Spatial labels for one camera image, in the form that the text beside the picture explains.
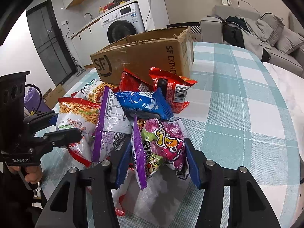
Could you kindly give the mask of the person's left hand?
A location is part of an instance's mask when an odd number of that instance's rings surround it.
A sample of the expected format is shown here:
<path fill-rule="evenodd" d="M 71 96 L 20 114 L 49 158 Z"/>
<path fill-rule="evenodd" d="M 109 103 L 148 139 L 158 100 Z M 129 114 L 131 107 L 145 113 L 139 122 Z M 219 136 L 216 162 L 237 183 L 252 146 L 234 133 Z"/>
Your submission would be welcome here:
<path fill-rule="evenodd" d="M 7 167 L 12 174 L 19 174 L 19 172 L 21 171 L 21 167 L 17 167 L 17 166 L 7 166 Z M 25 167 L 24 169 L 26 172 L 24 178 L 27 183 L 37 184 L 38 182 L 41 181 L 43 177 L 43 172 L 40 165 L 29 166 L 29 167 Z"/>

